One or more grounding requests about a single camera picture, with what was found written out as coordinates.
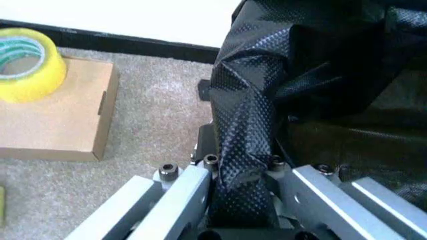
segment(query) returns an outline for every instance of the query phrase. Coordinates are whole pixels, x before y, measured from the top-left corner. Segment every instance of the black plastic part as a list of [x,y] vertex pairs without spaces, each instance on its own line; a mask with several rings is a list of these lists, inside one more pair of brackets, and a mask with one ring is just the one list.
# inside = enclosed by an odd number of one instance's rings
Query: black plastic part
[[216,47],[0,19],[0,29],[3,28],[39,31],[51,38],[58,47],[174,58],[207,64],[214,63],[219,51]]
[[203,228],[192,229],[182,234],[179,240],[294,240],[299,233],[298,230],[279,228]]
[[198,128],[197,150],[194,159],[199,162],[208,154],[218,155],[214,125],[212,123]]
[[209,102],[211,98],[209,97],[209,89],[211,87],[211,81],[202,79],[197,84],[198,97],[202,101]]

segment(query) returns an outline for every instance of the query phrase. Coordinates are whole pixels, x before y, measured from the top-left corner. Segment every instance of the gray carpet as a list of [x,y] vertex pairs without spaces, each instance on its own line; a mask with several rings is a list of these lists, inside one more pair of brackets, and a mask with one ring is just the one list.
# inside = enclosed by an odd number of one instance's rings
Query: gray carpet
[[189,163],[198,128],[212,119],[197,83],[209,64],[61,48],[67,56],[112,61],[120,72],[104,160],[61,162],[0,159],[6,188],[0,239],[66,237],[132,176],[151,178],[163,163]]

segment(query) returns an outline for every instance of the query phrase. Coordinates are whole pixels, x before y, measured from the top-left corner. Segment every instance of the yellow tape roll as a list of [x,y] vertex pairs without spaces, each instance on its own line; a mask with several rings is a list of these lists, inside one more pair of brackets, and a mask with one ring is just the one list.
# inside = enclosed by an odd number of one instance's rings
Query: yellow tape roll
[[[7,74],[7,64],[28,56],[38,58],[29,70]],[[31,102],[55,91],[64,81],[67,67],[54,42],[26,28],[0,29],[0,100]]]

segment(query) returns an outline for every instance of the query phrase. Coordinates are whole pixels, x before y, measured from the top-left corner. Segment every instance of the black fabric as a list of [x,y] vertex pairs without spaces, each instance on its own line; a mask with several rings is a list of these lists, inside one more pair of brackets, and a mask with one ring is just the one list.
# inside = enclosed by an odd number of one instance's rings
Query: black fabric
[[[341,154],[333,165],[341,167],[342,179],[368,175],[377,176],[381,183],[398,181],[400,187],[408,186],[394,188],[398,194],[419,207],[425,204],[426,196],[420,191],[427,186],[427,176],[418,174],[420,169],[425,172],[427,164],[425,90],[420,90],[416,109],[406,111],[406,105],[399,104],[370,106],[412,58],[427,55],[426,12],[417,10],[422,1],[414,3],[408,8],[391,0],[246,0],[239,5],[211,75],[220,164],[208,224],[278,225],[264,177],[275,138],[297,166],[330,163],[322,154]],[[412,87],[424,88],[425,81],[421,81],[418,78]],[[412,87],[403,89],[414,91]],[[405,114],[398,111],[402,107]],[[417,120],[409,123],[413,115]],[[387,116],[393,116],[389,124],[393,123],[394,133],[416,132],[417,136],[395,134],[393,138],[388,131],[377,131],[390,130],[383,126],[386,121],[379,122]],[[354,130],[355,123],[369,123],[372,128]],[[325,125],[344,128],[340,134],[349,136],[336,138],[338,133]],[[348,134],[354,132],[365,135],[353,138]],[[369,149],[375,148],[369,144],[359,146],[362,150],[354,147],[357,157],[348,159],[343,148],[328,144],[317,147],[313,151],[317,155],[307,154],[325,139],[342,146],[346,139],[363,142],[366,135],[375,136],[371,144],[381,142],[382,150],[390,144],[387,139],[397,139],[388,146],[401,146],[399,156],[407,158],[397,161],[406,162],[407,167],[402,170],[402,164],[378,157],[378,151],[369,155]],[[375,169],[368,164],[369,170],[363,170],[365,163],[380,160],[386,167]],[[385,168],[400,177],[382,174]]]

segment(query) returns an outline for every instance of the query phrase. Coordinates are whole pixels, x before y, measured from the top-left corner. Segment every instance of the screw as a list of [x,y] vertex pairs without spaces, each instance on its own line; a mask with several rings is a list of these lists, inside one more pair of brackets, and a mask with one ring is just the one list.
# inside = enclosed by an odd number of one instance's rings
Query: screw
[[273,155],[273,160],[271,161],[270,167],[268,170],[273,172],[280,172],[285,170],[285,161],[279,155]]
[[218,157],[215,154],[208,154],[204,156],[204,168],[209,170],[210,172],[218,171]]
[[334,169],[328,164],[318,163],[314,164],[313,167],[321,174],[330,176],[334,174]]
[[175,163],[164,164],[158,168],[158,173],[162,181],[173,181],[178,178],[178,165]]

